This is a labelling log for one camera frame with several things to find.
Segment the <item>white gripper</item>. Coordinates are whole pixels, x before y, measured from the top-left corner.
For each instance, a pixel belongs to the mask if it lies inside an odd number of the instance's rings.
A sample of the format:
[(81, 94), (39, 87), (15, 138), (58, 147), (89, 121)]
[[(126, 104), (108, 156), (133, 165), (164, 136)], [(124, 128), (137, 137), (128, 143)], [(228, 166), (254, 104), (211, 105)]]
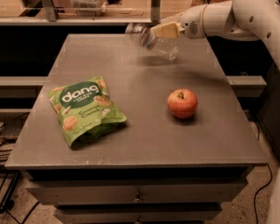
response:
[(157, 38), (178, 38), (181, 33), (190, 39), (205, 38), (203, 13), (206, 5), (195, 6), (172, 16), (162, 18), (161, 23), (150, 29)]

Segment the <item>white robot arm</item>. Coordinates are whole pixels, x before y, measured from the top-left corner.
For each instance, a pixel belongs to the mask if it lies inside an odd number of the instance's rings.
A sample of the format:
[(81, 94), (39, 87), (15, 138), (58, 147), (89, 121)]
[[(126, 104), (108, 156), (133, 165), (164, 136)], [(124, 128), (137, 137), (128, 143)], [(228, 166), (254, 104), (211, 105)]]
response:
[(229, 0), (191, 7), (165, 18), (152, 32), (156, 37), (190, 39), (211, 36), (230, 40), (259, 40), (276, 66), (266, 102), (268, 116), (262, 120), (270, 137), (280, 141), (280, 4), (278, 0)]

